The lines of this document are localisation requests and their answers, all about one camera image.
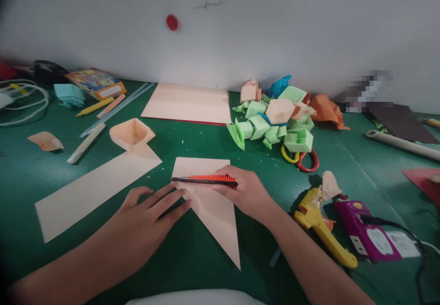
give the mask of orange utility knife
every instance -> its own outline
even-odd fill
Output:
[[[235,179],[230,176],[207,175],[207,176],[190,176],[190,177],[180,177],[180,178],[174,177],[171,178],[171,181],[204,183],[204,184],[221,184],[229,187],[238,186],[237,181],[235,181]]]

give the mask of green cutting mat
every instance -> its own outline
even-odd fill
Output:
[[[142,82],[124,81],[124,84],[132,93]],[[44,244],[34,203],[120,155],[123,149],[111,141],[109,128],[139,117],[152,93],[153,89],[147,91],[112,117],[98,141],[77,165],[67,164],[66,160],[82,142],[79,134],[96,121],[97,113],[75,117],[80,109],[73,111],[52,102],[38,121],[0,128],[0,151],[3,153],[0,157],[0,237],[2,258],[11,282],[86,240],[116,212],[129,189],[141,185],[159,189],[168,183],[178,156],[230,159],[233,165],[254,170],[275,201],[286,211],[297,208],[298,196],[305,194],[311,182],[319,182],[318,174],[331,170],[344,194],[351,199],[365,202],[377,216],[406,224],[422,240],[440,247],[437,209],[400,173],[403,168],[438,165],[366,139],[363,133],[373,125],[359,114],[344,116],[351,131],[312,129],[313,146],[321,163],[317,173],[312,174],[298,171],[295,165],[286,162],[279,145],[274,145],[271,151],[259,140],[246,141],[246,151],[240,150],[226,127],[140,118],[156,133],[149,145],[163,163]],[[239,93],[230,93],[231,107],[237,106],[238,101]],[[244,118],[244,114],[232,112],[233,120],[235,116]],[[18,118],[2,111],[0,122],[12,117]],[[43,152],[27,140],[29,135],[41,131],[54,134],[65,149],[60,153]],[[306,165],[310,162],[308,158],[305,161]],[[335,236],[354,253],[332,205],[324,207],[324,214],[337,221]],[[269,231],[237,208],[236,223],[241,271],[190,211],[170,231],[144,268],[90,303],[124,304],[133,298],[164,292],[229,288],[246,292],[268,304],[306,304],[304,292],[286,260],[281,256],[273,269],[269,267],[277,248]],[[419,261],[408,259],[372,265],[360,259],[359,267],[352,276],[378,304],[415,304],[414,276]],[[440,288],[434,285],[436,282],[430,275],[440,268],[433,252],[430,252],[429,266],[429,271],[423,275],[423,293],[427,301],[439,301],[440,295],[435,290]],[[316,281],[317,290],[324,282]]]

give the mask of yellow pencil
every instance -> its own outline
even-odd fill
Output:
[[[109,98],[105,99],[104,101],[101,101],[101,102],[98,102],[97,104],[91,105],[89,108],[85,108],[79,114],[77,114],[77,117],[91,113],[92,111],[95,111],[96,109],[99,109],[109,103],[112,103],[114,100],[115,99],[113,99],[112,97],[109,97]]]

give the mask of red dot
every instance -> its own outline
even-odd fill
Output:
[[[179,27],[179,22],[177,21],[176,16],[174,16],[173,14],[169,14],[166,17],[166,25],[168,25],[171,31],[176,31]]]

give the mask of cardboard tube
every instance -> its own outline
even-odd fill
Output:
[[[404,139],[396,138],[395,136],[384,134],[381,132],[378,132],[376,130],[371,130],[367,132],[367,136],[369,138],[382,141],[388,144],[391,144],[393,146],[396,146],[398,148],[402,148],[404,150],[408,150],[410,152],[413,152],[415,154],[419,154],[428,158],[431,158],[436,161],[440,161],[440,151],[423,147],[419,144],[415,144],[410,141],[406,141]]]

